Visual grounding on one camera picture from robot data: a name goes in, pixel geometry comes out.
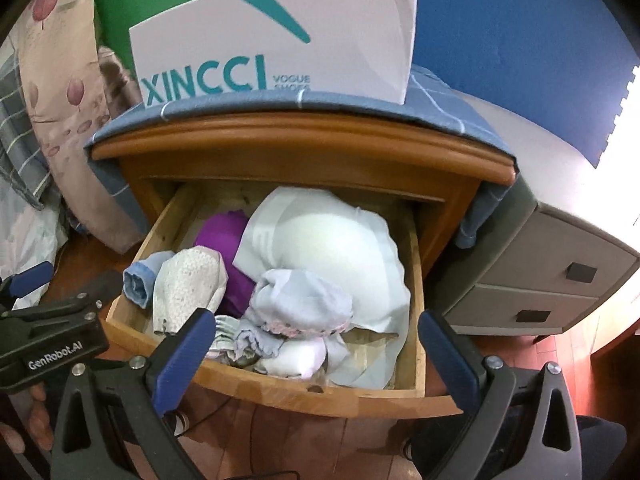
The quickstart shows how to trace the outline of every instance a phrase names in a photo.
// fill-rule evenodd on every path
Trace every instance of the dark fabric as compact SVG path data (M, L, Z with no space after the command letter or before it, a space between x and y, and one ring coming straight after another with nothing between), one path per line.
M510 408L478 476L475 479L460 480L490 480L504 469L518 435L522 417L523 411L520 407ZM418 421L410 439L410 455L422 478L430 478L430 474L454 445L467 421L466 415ZM595 416L579 415L577 422L582 451L582 480L606 480L611 465L625 447L625 428Z
M626 444L624 426L597 416L578 419L582 448L582 480L604 480Z
M11 400L6 395L0 395L0 421L4 422L6 425L14 428L15 431L20 433L20 436L24 440L24 457L31 464L31 466L35 469L35 471L42 477L43 480L49 480L49 463L45 460L40 448L33 441L27 430L22 425L22 421L20 417L15 412L14 406L11 404ZM17 472L20 468L16 468L17 461L11 453L11 450L7 447L2 441L0 445L0 458L2 458L3 462L0 463L0 480L20 480L22 477L17 475Z

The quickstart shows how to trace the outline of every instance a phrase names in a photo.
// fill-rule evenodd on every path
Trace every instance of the wooden floor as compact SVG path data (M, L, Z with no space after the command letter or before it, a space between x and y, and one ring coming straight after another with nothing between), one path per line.
M119 256L94 238L73 235L60 256L46 300L71 295L104 270L124 270L134 254L132 250ZM474 340L484 354L498 354L513 366L540 368L547 361L559 362L576 413L631 426L636 417L630 418L632 410L615 395L622 386L613 387L611 377L606 377L608 368L603 375L602 366L602 380L594 378L590 353L599 316L596 311L565 334L537 344L532 337L478 336ZM105 355L128 356L116 346ZM432 392L441 387L437 381L430 385ZM193 423L225 401L225 396L192 385L183 405ZM419 475L399 451L410 430L410 421L300 415L232 399L180 441L207 479L250 474L252 469L256 474L291 469L299 471L303 480L409 480ZM155 478L140 450L131 446L130 452L142 478ZM293 480L291 475L281 478Z

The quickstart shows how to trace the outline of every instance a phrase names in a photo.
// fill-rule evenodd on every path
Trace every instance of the white cloth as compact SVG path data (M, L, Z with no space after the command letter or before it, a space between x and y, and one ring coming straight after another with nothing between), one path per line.
M279 187L251 216L233 264L255 281L269 269L311 270L351 294L352 326L398 337L366 370L346 359L329 379L371 389L388 383L406 341L410 292L382 217L325 190Z
M261 374L299 380L308 380L315 374L326 357L324 340L289 339L280 347L274 358L262 358L254 366Z
M351 354L340 334L323 339L326 347L326 371L330 377Z
M222 256L207 247L193 247L167 260L154 286L154 332L175 334L197 308L215 312L226 290Z
M255 326L296 339L344 332L353 298L309 270L267 270L255 284L244 317Z

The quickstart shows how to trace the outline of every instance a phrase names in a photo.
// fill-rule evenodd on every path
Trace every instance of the light blue cloth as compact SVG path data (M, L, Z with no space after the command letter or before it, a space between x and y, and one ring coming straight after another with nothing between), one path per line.
M154 297L154 285L160 267L169 258L175 256L173 251L161 251L149 256L146 260L133 262L122 273L124 284L122 291L137 306L151 306Z
M237 361L245 356L247 351L260 357L277 357L284 341L283 337L265 332L248 319L242 317L235 341L234 360Z
M102 140L127 132L192 117L269 110L316 110L375 116L401 123L425 126L445 133L477 140L513 156L491 126L436 75L413 65L403 105L334 92L254 90L226 92L212 96L171 101L145 108L142 104L128 110L94 133L85 144L87 153ZM116 160L89 161L98 179L142 232L149 229L145 215L120 173ZM484 183L469 208L456 236L461 248L476 242L476 231L495 210L508 186Z

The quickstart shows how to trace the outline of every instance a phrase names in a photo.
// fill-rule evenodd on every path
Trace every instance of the blue gripper pad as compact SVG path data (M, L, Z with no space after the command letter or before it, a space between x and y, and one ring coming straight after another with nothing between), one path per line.
M486 381L479 351L469 339L453 332L442 316L429 310L418 319L418 338L456 406L475 413Z
M42 262L20 274L12 276L9 283L9 295L14 298L24 298L30 292L46 285L53 277L53 265Z
M151 355L148 384L159 416L178 407L216 336L212 311L197 308L174 336L167 336Z

